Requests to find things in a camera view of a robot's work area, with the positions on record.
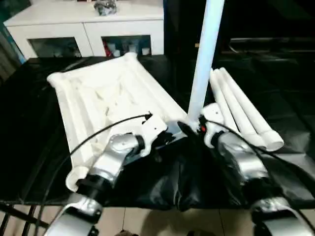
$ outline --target white foam piece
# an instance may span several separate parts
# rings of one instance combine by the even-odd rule
[[[187,118],[186,112],[139,63],[135,53],[53,73],[47,81],[56,90],[70,151],[104,126],[128,117],[151,112],[165,122]],[[72,168],[90,168],[112,134],[130,132],[143,121],[144,118],[138,118],[124,122],[93,138],[71,157]],[[75,178],[84,174],[83,169],[71,172],[69,189],[75,188]]]

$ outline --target black table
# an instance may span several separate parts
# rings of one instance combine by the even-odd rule
[[[47,76],[108,59],[30,59],[0,87],[0,203],[39,204],[56,165],[69,152],[55,90]],[[165,56],[139,61],[187,111],[195,61]],[[268,170],[293,204],[315,208],[314,57],[225,55],[213,65],[221,66],[284,139],[285,147],[278,153],[295,163],[288,166],[266,158]],[[213,101],[208,88],[206,104]],[[215,156],[191,138],[155,151],[123,171],[104,206],[245,208],[244,198],[223,182]],[[70,194],[65,186],[70,169],[69,161],[56,178],[47,205],[61,205]]]

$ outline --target object on cabinet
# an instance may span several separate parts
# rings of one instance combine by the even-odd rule
[[[107,16],[117,12],[115,0],[98,0],[94,4],[94,8],[98,11],[100,16]]]

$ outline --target white pipe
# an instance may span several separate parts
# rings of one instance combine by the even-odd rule
[[[234,118],[232,116],[232,113],[231,113],[231,111],[230,111],[230,109],[226,103],[226,100],[224,98],[224,95],[222,93],[220,85],[218,83],[218,79],[217,79],[215,73],[213,72],[213,69],[211,69],[211,71],[210,71],[209,82],[211,85],[213,96],[215,97],[215,101],[219,105],[221,113],[223,115],[224,124],[227,127],[233,129],[235,132],[239,133],[237,126],[235,124]]]
[[[246,113],[246,116],[255,128],[256,132],[265,141],[266,149],[268,151],[276,151],[280,149],[284,145],[284,141],[281,136],[270,127],[264,117],[262,117],[262,115],[248,99],[248,97],[244,94],[237,83],[233,80],[227,70],[225,68],[221,68],[220,71],[223,74],[225,81],[232,90],[237,101]]]
[[[224,0],[207,0],[206,2],[188,109],[188,117],[191,121],[198,120],[204,105],[223,6]]]
[[[265,147],[264,140],[256,133],[251,122],[244,113],[241,105],[238,103],[233,92],[227,85],[221,72],[218,69],[216,69],[214,70],[214,73],[218,78],[218,82],[222,90],[222,93],[227,101],[228,107],[230,108],[230,111],[244,139],[246,139],[248,142],[255,146]]]

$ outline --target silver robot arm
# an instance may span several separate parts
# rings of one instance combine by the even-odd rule
[[[282,189],[272,181],[261,158],[237,135],[205,117],[222,122],[214,108],[201,117],[201,131],[206,146],[216,149],[226,182],[242,193],[250,208],[255,236],[314,236],[302,216],[284,198]]]
[[[87,176],[78,180],[77,192],[71,194],[45,236],[97,236],[95,224],[101,217],[102,203],[111,194],[124,163],[148,155],[152,142],[166,129],[153,115],[136,134],[112,136]]]

